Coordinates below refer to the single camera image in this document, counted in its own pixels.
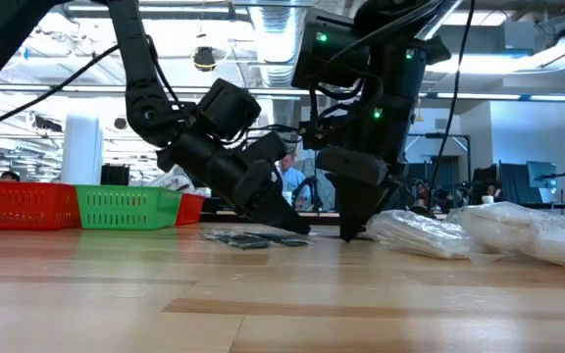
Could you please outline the green plastic basket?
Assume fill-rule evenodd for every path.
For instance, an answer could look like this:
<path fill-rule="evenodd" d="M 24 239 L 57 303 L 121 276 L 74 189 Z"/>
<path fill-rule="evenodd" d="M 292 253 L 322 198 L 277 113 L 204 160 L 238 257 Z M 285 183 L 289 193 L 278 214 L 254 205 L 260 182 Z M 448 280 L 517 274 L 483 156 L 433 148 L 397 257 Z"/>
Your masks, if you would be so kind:
<path fill-rule="evenodd" d="M 152 230 L 175 224 L 181 193 L 155 186 L 77 185 L 85 229 Z"/>

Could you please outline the silver ventilation duct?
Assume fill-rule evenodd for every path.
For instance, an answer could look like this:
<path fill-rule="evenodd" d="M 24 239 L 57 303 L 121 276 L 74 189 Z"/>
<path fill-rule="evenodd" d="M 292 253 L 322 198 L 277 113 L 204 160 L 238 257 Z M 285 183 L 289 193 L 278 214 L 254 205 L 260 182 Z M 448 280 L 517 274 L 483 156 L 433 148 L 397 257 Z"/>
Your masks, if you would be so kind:
<path fill-rule="evenodd" d="M 291 0 L 259 0 L 249 8 L 263 85 L 289 88 L 304 28 L 305 10 Z"/>

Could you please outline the red plastic basket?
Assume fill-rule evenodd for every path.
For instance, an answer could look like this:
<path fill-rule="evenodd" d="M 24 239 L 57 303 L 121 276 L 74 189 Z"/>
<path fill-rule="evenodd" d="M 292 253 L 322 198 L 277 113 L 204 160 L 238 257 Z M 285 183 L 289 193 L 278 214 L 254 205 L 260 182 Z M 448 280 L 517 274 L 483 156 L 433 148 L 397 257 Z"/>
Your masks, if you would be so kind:
<path fill-rule="evenodd" d="M 197 224 L 201 218 L 202 207 L 206 197 L 200 194 L 183 193 L 176 218 L 176 226 Z"/>
<path fill-rule="evenodd" d="M 62 183 L 0 181 L 0 229 L 80 227 L 76 188 Z"/>

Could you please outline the black box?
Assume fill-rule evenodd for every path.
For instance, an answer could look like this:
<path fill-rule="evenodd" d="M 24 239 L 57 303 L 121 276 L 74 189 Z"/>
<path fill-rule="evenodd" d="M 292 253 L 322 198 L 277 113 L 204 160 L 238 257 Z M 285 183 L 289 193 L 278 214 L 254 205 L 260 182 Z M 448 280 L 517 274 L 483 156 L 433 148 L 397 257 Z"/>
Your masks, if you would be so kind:
<path fill-rule="evenodd" d="M 129 166 L 103 165 L 100 183 L 102 185 L 129 185 Z"/>

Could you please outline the white pillar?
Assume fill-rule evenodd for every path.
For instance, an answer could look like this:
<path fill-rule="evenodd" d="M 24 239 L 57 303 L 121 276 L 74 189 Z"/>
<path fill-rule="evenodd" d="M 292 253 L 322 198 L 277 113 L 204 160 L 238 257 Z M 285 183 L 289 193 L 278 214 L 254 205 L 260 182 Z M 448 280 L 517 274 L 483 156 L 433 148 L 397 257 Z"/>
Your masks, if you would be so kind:
<path fill-rule="evenodd" d="M 69 114 L 64 135 L 61 182 L 99 185 L 103 164 L 103 130 L 99 119 Z"/>

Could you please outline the clear vanity pack bag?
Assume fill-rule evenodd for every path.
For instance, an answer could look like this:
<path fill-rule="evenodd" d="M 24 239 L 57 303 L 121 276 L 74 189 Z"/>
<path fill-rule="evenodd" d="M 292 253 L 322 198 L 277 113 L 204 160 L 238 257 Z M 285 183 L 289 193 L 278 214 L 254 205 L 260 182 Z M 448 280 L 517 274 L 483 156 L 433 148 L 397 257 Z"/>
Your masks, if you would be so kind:
<path fill-rule="evenodd" d="M 165 189 L 193 193 L 195 186 L 183 168 L 174 165 L 168 172 L 154 178 L 149 186 L 163 187 Z"/>
<path fill-rule="evenodd" d="M 565 266 L 564 215 L 498 202 L 455 209 L 446 220 L 484 247 Z"/>
<path fill-rule="evenodd" d="M 461 226 L 411 211 L 378 213 L 365 224 L 365 233 L 397 252 L 446 260 L 467 259 L 472 252 L 470 237 Z"/>

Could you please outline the black ceiling device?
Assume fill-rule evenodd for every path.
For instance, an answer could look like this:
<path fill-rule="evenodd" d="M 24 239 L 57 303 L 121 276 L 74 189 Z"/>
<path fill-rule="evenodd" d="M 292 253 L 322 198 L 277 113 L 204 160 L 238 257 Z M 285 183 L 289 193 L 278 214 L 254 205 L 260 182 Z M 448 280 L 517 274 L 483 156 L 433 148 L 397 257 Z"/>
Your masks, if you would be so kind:
<path fill-rule="evenodd" d="M 192 56 L 193 66 L 196 70 L 207 73 L 216 68 L 214 48 L 210 46 L 198 47 Z"/>

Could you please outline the black metal frame stand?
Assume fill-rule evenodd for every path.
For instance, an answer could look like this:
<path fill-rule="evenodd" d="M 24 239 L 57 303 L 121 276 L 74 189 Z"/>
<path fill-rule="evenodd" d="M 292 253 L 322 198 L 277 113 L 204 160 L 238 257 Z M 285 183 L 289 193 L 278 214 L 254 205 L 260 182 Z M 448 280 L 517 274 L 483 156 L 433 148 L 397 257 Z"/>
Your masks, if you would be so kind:
<path fill-rule="evenodd" d="M 431 182 L 435 189 L 454 191 L 460 184 L 471 179 L 471 138 L 465 134 L 450 134 L 445 141 L 442 132 L 410 133 L 405 144 L 408 163 L 406 178 L 413 182 Z"/>

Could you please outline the black aluminium table frame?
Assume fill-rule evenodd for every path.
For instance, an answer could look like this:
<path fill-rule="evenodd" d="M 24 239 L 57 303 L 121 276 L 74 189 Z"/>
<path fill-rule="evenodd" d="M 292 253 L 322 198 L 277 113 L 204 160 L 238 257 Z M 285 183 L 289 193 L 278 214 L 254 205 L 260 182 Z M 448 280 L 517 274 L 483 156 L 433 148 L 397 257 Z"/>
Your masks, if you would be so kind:
<path fill-rule="evenodd" d="M 338 226 L 339 213 L 300 213 L 300 218 L 307 221 L 310 225 L 316 226 Z M 218 213 L 202 213 L 201 223 L 224 223 L 224 224 L 243 224 L 250 223 L 249 220 L 238 216 L 235 212 L 220 211 Z"/>

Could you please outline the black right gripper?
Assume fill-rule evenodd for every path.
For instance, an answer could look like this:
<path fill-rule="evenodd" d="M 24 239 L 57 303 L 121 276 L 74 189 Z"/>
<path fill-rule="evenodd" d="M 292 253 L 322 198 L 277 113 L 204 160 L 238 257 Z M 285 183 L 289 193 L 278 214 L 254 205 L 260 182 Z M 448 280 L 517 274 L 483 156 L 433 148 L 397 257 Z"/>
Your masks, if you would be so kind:
<path fill-rule="evenodd" d="M 303 126 L 303 146 L 314 150 L 317 167 L 335 189 L 339 237 L 350 242 L 373 216 L 399 208 L 403 150 L 428 65 L 451 53 L 442 40 L 398 38 L 372 44 L 360 68 L 339 65 L 338 74 L 361 80 L 357 99 L 337 104 Z"/>

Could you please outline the grey monitor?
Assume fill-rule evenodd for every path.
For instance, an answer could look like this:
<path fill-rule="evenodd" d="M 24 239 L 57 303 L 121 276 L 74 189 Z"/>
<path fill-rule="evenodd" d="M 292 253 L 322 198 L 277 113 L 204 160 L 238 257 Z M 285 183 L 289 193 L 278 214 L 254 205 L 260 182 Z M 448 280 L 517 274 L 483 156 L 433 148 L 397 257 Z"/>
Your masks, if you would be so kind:
<path fill-rule="evenodd" d="M 555 189 L 556 182 L 556 165 L 550 162 L 527 162 L 529 186 L 532 188 Z"/>

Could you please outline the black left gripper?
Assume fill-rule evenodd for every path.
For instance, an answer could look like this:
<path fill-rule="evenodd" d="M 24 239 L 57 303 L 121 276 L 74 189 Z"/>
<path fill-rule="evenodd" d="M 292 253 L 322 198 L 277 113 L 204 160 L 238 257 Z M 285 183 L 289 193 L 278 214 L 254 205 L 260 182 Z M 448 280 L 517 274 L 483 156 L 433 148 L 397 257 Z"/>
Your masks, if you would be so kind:
<path fill-rule="evenodd" d="M 273 131 L 242 150 L 241 161 L 212 137 L 184 132 L 157 152 L 157 166 L 164 172 L 180 166 L 254 223 L 306 235 L 308 222 L 284 199 L 282 183 L 272 179 L 274 163 L 286 154 L 286 143 Z"/>

